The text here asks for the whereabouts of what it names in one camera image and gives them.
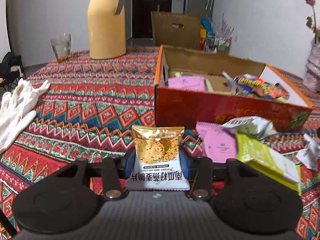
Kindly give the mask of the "red cardboard pumpkin box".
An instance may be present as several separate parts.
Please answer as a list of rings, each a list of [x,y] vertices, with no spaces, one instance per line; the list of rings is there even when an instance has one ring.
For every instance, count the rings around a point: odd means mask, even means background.
[[[204,76],[213,91],[181,90],[168,87],[174,72]],[[221,76],[252,74],[280,84],[289,93],[287,102],[232,95]],[[195,128],[198,121],[224,124],[241,116],[260,116],[271,120],[280,132],[298,131],[313,111],[308,98],[280,70],[265,63],[182,47],[162,45],[155,72],[156,126]]]

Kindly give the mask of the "pink snack packet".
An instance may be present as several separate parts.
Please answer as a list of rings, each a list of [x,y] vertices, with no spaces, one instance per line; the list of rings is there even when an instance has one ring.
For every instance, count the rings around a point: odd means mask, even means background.
[[[221,125],[197,122],[196,130],[203,141],[204,155],[214,163],[225,163],[235,158],[238,149],[235,136]]]
[[[170,77],[168,87],[182,90],[205,91],[204,77],[202,76],[180,76]]]

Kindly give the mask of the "white cloth glove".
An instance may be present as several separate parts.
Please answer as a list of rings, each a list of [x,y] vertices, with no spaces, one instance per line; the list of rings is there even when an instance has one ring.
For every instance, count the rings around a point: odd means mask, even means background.
[[[1,153],[6,151],[18,135],[35,119],[39,97],[50,87],[48,80],[39,88],[20,79],[14,91],[6,92],[1,101]]]

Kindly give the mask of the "silver white snack packet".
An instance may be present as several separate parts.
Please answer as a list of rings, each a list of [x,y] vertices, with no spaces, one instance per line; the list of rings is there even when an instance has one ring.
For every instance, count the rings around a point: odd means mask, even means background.
[[[240,132],[258,140],[264,140],[278,134],[273,122],[260,116],[234,118],[223,124],[222,127],[233,134]]]

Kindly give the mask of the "red orange chip bag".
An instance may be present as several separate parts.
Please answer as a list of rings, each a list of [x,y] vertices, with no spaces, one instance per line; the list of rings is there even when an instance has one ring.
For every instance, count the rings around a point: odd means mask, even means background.
[[[279,83],[272,84],[251,74],[231,77],[226,72],[223,72],[222,75],[227,80],[225,85],[233,95],[249,96],[284,103],[290,97],[289,92]]]

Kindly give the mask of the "green white snack bar packet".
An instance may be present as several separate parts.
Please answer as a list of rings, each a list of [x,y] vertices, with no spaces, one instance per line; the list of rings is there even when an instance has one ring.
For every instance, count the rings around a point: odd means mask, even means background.
[[[236,159],[301,194],[300,172],[293,161],[257,139],[237,132]]]

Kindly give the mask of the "yellow thermos jug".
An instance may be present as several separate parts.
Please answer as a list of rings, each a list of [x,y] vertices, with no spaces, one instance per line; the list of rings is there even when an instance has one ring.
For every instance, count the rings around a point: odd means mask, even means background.
[[[89,55],[94,60],[126,53],[125,0],[90,0],[87,8]]]

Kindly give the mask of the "white snack wrapper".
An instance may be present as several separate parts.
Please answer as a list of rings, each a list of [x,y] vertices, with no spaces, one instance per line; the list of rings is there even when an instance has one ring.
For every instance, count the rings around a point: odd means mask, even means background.
[[[308,134],[304,134],[304,140],[307,145],[304,149],[298,151],[296,157],[307,169],[318,171],[319,144]]]

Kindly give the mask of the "drinking glass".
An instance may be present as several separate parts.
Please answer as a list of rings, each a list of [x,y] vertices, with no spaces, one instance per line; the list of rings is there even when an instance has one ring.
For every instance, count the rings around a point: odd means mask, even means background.
[[[59,37],[51,38],[50,43],[58,63],[71,58],[71,34],[64,33]]]

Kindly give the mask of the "dark entrance door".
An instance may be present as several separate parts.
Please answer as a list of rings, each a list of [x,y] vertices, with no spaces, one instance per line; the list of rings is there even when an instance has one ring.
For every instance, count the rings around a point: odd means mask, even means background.
[[[132,37],[152,38],[151,13],[171,12],[172,0],[132,0]]]

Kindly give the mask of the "pink textured flower vase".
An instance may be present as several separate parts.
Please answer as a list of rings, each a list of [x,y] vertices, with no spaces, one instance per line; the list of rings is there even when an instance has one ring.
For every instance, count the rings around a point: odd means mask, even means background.
[[[319,92],[319,44],[314,44],[310,51],[303,85],[314,93]]]

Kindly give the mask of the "patterned red tablecloth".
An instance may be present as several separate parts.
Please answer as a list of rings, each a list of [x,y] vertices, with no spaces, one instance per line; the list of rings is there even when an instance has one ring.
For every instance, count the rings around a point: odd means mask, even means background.
[[[91,163],[132,146],[132,125],[155,125],[154,76],[159,49],[131,47],[119,58],[90,59],[76,51],[28,76],[34,87],[50,82],[37,116],[1,155],[1,210],[14,228],[14,197],[79,158]]]

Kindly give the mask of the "dried pink roses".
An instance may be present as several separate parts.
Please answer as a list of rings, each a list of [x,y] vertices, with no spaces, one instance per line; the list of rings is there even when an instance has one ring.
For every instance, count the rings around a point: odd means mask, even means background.
[[[304,0],[312,9],[312,15],[306,18],[306,26],[313,32],[314,44],[319,43],[319,25],[317,25],[315,5],[316,0]]]

